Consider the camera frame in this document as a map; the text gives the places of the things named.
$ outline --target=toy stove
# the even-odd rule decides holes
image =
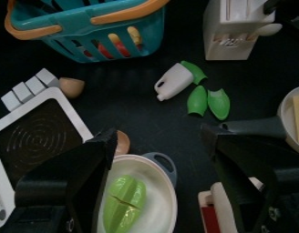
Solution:
[[[56,87],[45,88],[0,119],[0,227],[15,207],[14,188],[25,173],[89,139],[92,134]]]

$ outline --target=green toy vegetable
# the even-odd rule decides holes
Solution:
[[[145,202],[145,185],[132,176],[118,177],[108,189],[102,224],[106,233],[125,233],[137,220]]]

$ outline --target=toy egg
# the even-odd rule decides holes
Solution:
[[[117,146],[116,146],[116,156],[125,155],[129,152],[129,137],[128,135],[117,130]]]
[[[61,92],[68,98],[77,98],[82,93],[85,87],[85,82],[82,80],[61,77],[60,78],[60,88]]]

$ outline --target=blue plastic basket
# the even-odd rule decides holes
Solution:
[[[78,63],[148,56],[157,50],[169,0],[42,1],[60,11],[49,14],[34,5],[7,2],[5,27],[18,39],[42,40]]]

